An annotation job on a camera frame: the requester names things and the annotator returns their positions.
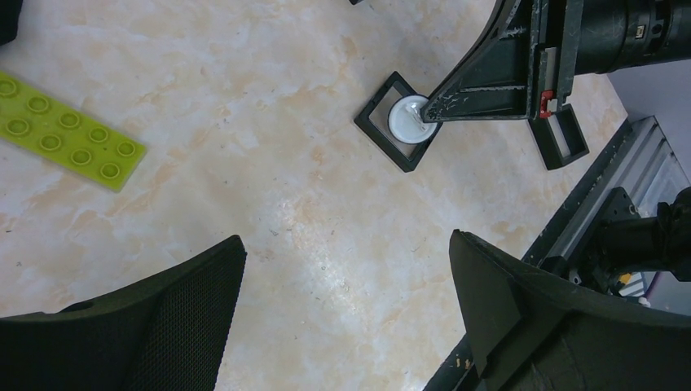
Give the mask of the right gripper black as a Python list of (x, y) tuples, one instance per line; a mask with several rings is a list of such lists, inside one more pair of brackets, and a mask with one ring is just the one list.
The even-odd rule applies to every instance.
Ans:
[(429, 96), (422, 120), (546, 119), (562, 111), (574, 83), (583, 5), (497, 1), (480, 37)]

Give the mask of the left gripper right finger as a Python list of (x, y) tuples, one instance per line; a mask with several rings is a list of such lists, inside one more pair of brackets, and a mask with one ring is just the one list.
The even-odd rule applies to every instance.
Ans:
[(687, 390), (690, 318), (570, 283), (456, 230), (465, 334), (429, 390)]

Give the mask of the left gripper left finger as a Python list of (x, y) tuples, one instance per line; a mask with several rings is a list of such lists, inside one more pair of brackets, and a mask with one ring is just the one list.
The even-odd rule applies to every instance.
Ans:
[(246, 258), (233, 235), (59, 312), (2, 318), (2, 389), (214, 389)]

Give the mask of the round white brooch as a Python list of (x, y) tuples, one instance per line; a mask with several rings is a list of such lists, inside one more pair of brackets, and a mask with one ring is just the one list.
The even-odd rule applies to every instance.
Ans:
[(399, 99), (390, 109), (387, 124), (390, 133), (401, 143), (419, 144), (430, 139), (439, 127), (439, 123), (424, 122), (421, 109), (429, 100), (418, 94)]

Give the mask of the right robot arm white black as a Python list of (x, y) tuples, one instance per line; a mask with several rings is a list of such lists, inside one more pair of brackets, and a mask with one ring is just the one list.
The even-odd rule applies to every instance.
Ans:
[(574, 79), (690, 57), (687, 1), (498, 1), (429, 96), (426, 122), (547, 118)]

